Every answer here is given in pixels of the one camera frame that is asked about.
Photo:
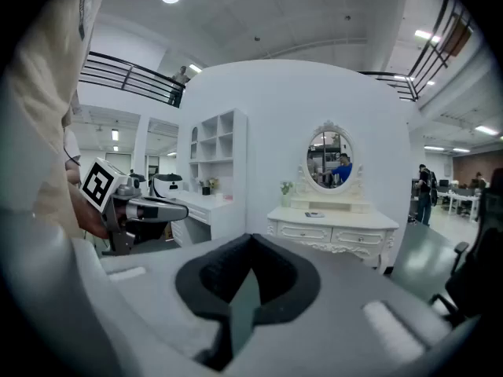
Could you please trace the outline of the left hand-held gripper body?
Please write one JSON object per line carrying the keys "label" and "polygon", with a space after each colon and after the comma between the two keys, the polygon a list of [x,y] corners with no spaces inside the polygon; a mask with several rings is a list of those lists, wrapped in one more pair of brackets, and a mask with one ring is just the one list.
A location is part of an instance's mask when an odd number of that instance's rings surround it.
{"label": "left hand-held gripper body", "polygon": [[109,251],[104,254],[129,254],[135,236],[128,232],[127,202],[141,197],[139,180],[96,158],[84,177],[81,193],[100,213],[108,232]]}

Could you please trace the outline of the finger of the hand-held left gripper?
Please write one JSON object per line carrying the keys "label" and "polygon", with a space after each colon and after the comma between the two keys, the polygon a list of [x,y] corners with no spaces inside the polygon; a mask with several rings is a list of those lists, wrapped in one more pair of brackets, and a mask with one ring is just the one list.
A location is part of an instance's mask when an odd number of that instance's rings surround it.
{"label": "finger of the hand-held left gripper", "polygon": [[179,221],[189,216],[187,206],[166,199],[139,197],[127,202],[127,219],[135,221]]}

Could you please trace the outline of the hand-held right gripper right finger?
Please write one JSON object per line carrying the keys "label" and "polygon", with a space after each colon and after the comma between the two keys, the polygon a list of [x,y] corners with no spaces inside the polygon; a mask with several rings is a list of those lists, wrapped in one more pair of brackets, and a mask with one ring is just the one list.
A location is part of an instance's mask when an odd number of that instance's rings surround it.
{"label": "hand-held right gripper right finger", "polygon": [[353,254],[330,254],[285,239],[321,279],[293,322],[257,327],[253,374],[390,374],[444,339],[450,326],[427,304]]}

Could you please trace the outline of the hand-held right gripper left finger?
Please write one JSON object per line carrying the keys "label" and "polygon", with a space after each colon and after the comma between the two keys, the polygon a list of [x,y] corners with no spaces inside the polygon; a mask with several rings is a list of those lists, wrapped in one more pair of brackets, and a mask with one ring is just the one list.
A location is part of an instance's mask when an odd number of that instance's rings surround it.
{"label": "hand-held right gripper left finger", "polygon": [[234,354],[230,300],[250,272],[248,234],[100,258],[97,309],[126,372],[251,372]]}

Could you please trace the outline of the person's left hand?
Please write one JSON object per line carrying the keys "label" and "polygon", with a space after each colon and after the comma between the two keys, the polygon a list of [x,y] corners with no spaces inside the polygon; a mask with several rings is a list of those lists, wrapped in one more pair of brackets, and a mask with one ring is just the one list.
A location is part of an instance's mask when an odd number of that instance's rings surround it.
{"label": "person's left hand", "polygon": [[108,239],[108,231],[102,221],[101,213],[86,200],[75,186],[70,189],[70,196],[79,227],[94,236],[104,240]]}

